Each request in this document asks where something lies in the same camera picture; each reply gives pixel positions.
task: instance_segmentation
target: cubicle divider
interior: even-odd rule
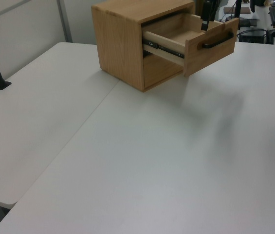
[[[4,79],[58,42],[70,42],[61,2],[0,0],[0,70]]]

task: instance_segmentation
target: drawer handle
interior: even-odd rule
[[[225,41],[227,41],[227,40],[229,40],[229,39],[231,39],[233,37],[234,37],[234,33],[233,32],[228,32],[228,36],[226,38],[224,38],[222,40],[219,40],[217,42],[214,42],[212,44],[202,44],[202,48],[211,49],[214,46],[217,46],[217,45],[219,45],[219,44],[221,44],[221,43],[223,43],[223,42],[225,42]]]

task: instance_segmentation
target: white table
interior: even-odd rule
[[[233,6],[234,4],[235,4],[235,0],[229,0],[228,3],[227,3],[227,6]],[[242,7],[245,7],[245,6],[250,7],[250,4],[249,3],[243,3]],[[219,15],[223,15],[223,8],[219,9],[219,11],[220,11]],[[272,21],[271,21],[270,15],[268,13],[269,13],[269,6],[255,6],[255,15],[259,17],[259,20],[257,21],[257,27],[258,28],[263,28],[263,29],[266,29],[266,30],[273,29],[273,27],[271,26]]]
[[[0,91],[0,206],[12,208],[118,82],[96,46],[59,43]]]
[[[190,79],[119,82],[0,234],[274,234],[274,61],[236,43]]]

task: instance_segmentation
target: black cable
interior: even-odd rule
[[[232,19],[233,18],[233,10],[234,10],[234,6],[236,5],[237,1],[235,1],[235,4],[233,5],[233,7],[231,8],[231,15],[230,15],[230,18]]]
[[[264,32],[266,32],[267,30],[265,30],[265,29],[250,29],[250,30],[245,30],[241,33],[238,33],[237,36],[240,36],[242,34],[249,33],[249,32],[254,32],[254,31],[264,31]]]
[[[235,1],[235,4],[229,9],[229,11],[231,10],[231,13],[233,12],[232,9],[233,9],[234,6],[236,5],[236,3],[237,3],[237,1]],[[220,22],[222,22],[222,20],[223,20],[223,18],[225,17],[225,15],[227,15],[227,13],[223,15],[223,17],[221,18]]]

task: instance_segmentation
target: drawer slide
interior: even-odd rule
[[[184,55],[184,54],[181,54],[181,53],[179,53],[179,52],[177,52],[177,51],[174,51],[174,50],[171,50],[171,49],[166,48],[166,47],[164,47],[164,46],[161,46],[161,45],[159,45],[158,43],[155,43],[155,42],[153,42],[153,41],[150,41],[150,40],[147,40],[147,39],[143,39],[143,44],[148,45],[148,46],[150,46],[150,47],[152,47],[152,48],[155,48],[155,49],[163,50],[163,51],[168,52],[168,53],[170,53],[170,54],[173,54],[173,55],[175,55],[175,56],[177,56],[177,57],[180,57],[180,58],[182,58],[182,59],[185,58],[185,55]]]

